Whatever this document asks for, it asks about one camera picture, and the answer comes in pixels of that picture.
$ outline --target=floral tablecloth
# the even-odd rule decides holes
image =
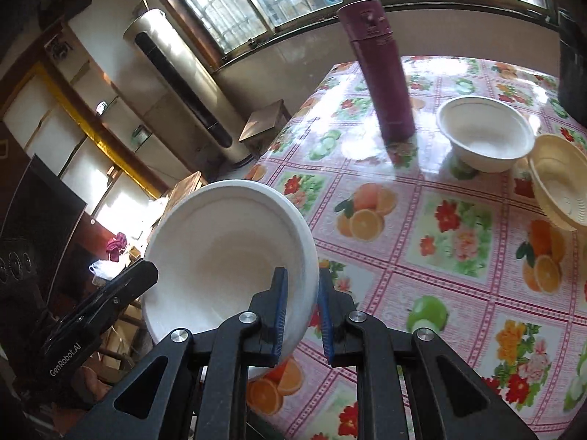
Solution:
[[[408,142],[384,147],[359,65],[339,64],[247,177],[299,208],[321,266],[359,309],[394,329],[435,329],[552,440],[587,389],[587,247],[549,223],[524,162],[488,174],[455,159],[435,111],[458,95],[499,99],[585,153],[587,131],[546,74],[471,58],[403,64],[417,128]],[[317,313],[248,402],[287,438],[357,436],[356,372],[328,366]]]

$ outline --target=metal screw head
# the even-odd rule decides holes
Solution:
[[[362,323],[367,319],[367,315],[363,311],[351,311],[349,313],[349,319],[354,323]]]
[[[434,339],[434,331],[432,329],[428,329],[427,327],[423,327],[418,329],[416,336],[418,336],[418,339],[423,341],[431,341]]]
[[[173,342],[183,342],[187,339],[188,333],[185,329],[176,329],[171,333],[171,340]]]
[[[238,317],[238,320],[244,324],[249,325],[256,321],[256,314],[250,311],[245,311],[244,313],[241,313],[241,315]]]

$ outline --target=white bowl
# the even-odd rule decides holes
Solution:
[[[487,97],[461,96],[444,102],[436,123],[456,156],[481,172],[508,170],[534,147],[534,131],[524,116]]]
[[[246,311],[284,266],[289,289],[282,358],[292,354],[318,295],[318,255],[298,209],[271,187],[223,180],[203,187],[167,215],[145,253],[159,270],[143,295],[143,316],[155,342],[185,327],[216,329]],[[251,367],[249,378],[267,369]]]

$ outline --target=window frame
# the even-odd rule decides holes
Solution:
[[[307,26],[315,25],[321,21],[335,20],[336,12],[344,5],[358,0],[342,0],[341,3],[330,5],[320,10],[311,11],[308,14],[294,18],[279,26],[272,25],[268,17],[263,14],[262,5],[257,0],[247,0],[251,8],[259,18],[261,24],[265,27],[265,32],[250,39],[242,45],[224,52],[219,44],[214,40],[212,35],[204,27],[203,23],[189,7],[184,0],[173,0],[172,4],[166,0],[168,4],[163,4],[166,9],[172,14],[177,15],[184,25],[180,23],[182,29],[187,33],[187,36],[192,41],[196,49],[204,57],[208,63],[209,69],[215,71],[236,58],[240,58],[248,52],[253,51],[258,46],[265,44],[273,39],[284,37],[292,32],[297,32]],[[455,4],[457,6],[475,7],[479,11],[505,10],[511,12],[512,16],[524,17],[538,24],[550,23],[556,24],[556,8],[552,0],[544,0],[546,8],[530,4],[522,0],[380,0],[384,7],[392,7],[394,9],[410,9],[413,7],[422,8],[422,4]],[[193,19],[191,25],[188,25],[186,20]]]

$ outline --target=plastic bag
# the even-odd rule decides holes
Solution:
[[[90,271],[98,278],[110,281],[116,278],[126,266],[124,261],[98,260],[90,265]]]

